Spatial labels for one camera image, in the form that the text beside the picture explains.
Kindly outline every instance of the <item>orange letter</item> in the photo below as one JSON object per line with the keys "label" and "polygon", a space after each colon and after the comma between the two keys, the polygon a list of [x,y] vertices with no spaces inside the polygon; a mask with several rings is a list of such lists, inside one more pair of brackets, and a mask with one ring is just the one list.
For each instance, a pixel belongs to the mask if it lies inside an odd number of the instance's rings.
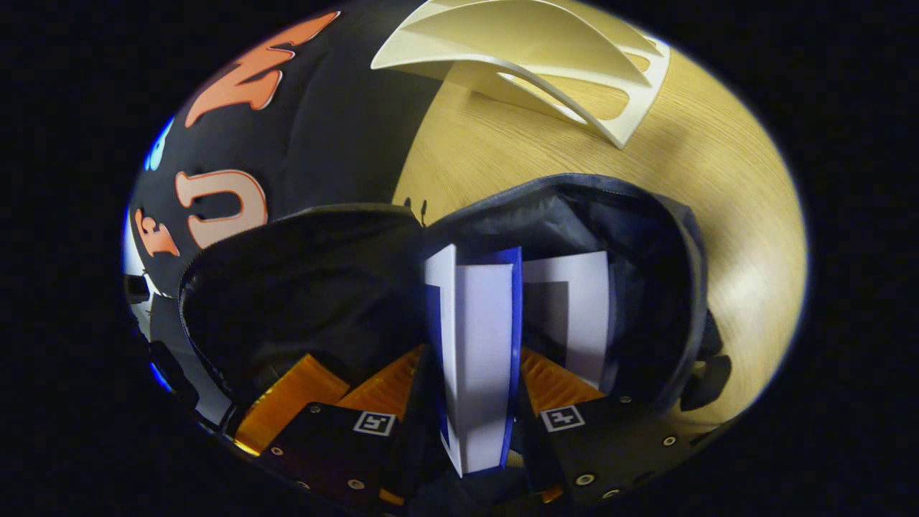
{"label": "orange letter", "polygon": [[188,116],[185,117],[185,127],[190,128],[198,117],[212,109],[245,102],[248,102],[252,109],[262,109],[267,106],[271,98],[275,96],[275,90],[278,89],[278,84],[281,82],[281,71],[271,70],[261,79],[249,83],[244,81],[249,80],[253,75],[261,74],[265,70],[289,61],[294,56],[294,52],[273,47],[284,43],[302,45],[312,40],[339,14],[340,11],[336,11],[291,27],[239,58],[236,61],[239,66],[218,79],[195,99],[188,111]]}
{"label": "orange letter", "polygon": [[143,247],[147,249],[151,257],[153,253],[161,251],[178,257],[178,248],[165,224],[160,224],[160,229],[156,230],[156,221],[152,217],[144,217],[141,209],[134,213],[134,223],[137,224],[137,233],[141,236]]}
{"label": "orange letter", "polygon": [[240,211],[233,217],[201,221],[196,215],[188,217],[188,231],[198,247],[204,249],[215,242],[261,226],[268,221],[268,207],[262,187],[241,170],[218,170],[189,178],[184,172],[176,175],[176,195],[182,206],[191,207],[195,198],[230,192],[239,198]]}

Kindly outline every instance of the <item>wooden table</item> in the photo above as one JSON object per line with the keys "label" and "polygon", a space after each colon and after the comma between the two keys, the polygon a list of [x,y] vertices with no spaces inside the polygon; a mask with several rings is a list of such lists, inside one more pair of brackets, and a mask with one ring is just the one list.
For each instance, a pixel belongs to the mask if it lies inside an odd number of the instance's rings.
{"label": "wooden table", "polygon": [[[583,6],[579,14],[594,24],[610,16]],[[604,86],[566,87],[595,109],[622,102]],[[673,417],[707,428],[738,415],[785,357],[808,280],[800,203],[769,135],[677,49],[658,98],[623,150],[564,121],[445,83],[392,202],[410,197],[420,219],[426,200],[430,224],[499,191],[566,172],[622,178],[693,209],[709,257],[709,308],[733,372],[716,402],[685,413],[677,408]]]}

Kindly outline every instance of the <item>metal rivet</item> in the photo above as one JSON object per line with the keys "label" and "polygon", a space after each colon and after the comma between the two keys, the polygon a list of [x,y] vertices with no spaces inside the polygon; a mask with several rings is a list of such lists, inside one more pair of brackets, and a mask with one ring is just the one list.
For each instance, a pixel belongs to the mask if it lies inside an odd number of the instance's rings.
{"label": "metal rivet", "polygon": [[581,474],[577,477],[577,479],[575,479],[574,484],[578,487],[586,487],[587,485],[593,483],[594,479],[596,479],[596,477],[594,477],[593,474]]}

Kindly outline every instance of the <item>zipper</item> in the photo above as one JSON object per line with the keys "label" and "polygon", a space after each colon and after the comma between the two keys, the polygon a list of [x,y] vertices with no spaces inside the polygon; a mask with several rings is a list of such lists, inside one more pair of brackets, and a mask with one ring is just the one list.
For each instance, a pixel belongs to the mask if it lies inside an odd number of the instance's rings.
{"label": "zipper", "polygon": [[642,197],[642,196],[639,196],[639,195],[636,195],[630,192],[625,192],[622,190],[611,190],[611,189],[604,188],[601,186],[590,185],[587,181],[584,181],[587,178],[590,178],[590,182],[595,182],[595,183],[599,183],[599,182],[608,183],[611,181],[613,182],[621,181],[619,179],[608,177],[608,176],[598,176],[598,175],[588,175],[588,174],[578,174],[578,173],[558,174],[554,176],[547,176],[544,178],[534,179],[533,181],[530,181],[523,185],[518,185],[516,187],[513,187],[510,190],[499,192],[497,194],[494,194],[491,197],[485,198],[484,200],[478,201],[465,208],[461,208],[453,213],[445,215],[444,217],[441,217],[439,220],[437,220],[436,222],[428,226],[428,228],[436,229],[442,226],[446,226],[446,225],[456,222],[458,219],[463,219],[465,217],[468,217],[470,214],[488,210],[488,209],[491,209],[497,206],[501,206],[511,201],[516,201],[518,199],[521,199],[526,195],[533,194],[533,193],[539,192],[540,190],[544,190],[544,189],[554,187],[554,186],[559,186],[559,185],[573,186],[573,187],[577,187],[581,189],[601,191],[606,194],[623,197],[623,198],[629,198],[629,199],[633,199],[636,201],[652,200],[652,201],[659,202],[650,194],[646,194],[644,197]]}

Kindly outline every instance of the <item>white plastic part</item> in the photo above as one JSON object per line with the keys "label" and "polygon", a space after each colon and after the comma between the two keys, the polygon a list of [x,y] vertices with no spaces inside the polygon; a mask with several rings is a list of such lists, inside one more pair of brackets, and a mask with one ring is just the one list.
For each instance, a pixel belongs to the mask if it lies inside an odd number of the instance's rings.
{"label": "white plastic part", "polygon": [[[647,60],[648,68],[643,72],[626,54]],[[568,121],[621,149],[651,108],[669,65],[666,44],[613,17],[595,27],[571,9],[542,0],[429,0],[383,43],[370,68],[465,86]],[[546,76],[616,88],[629,101],[616,118],[599,119]]]}

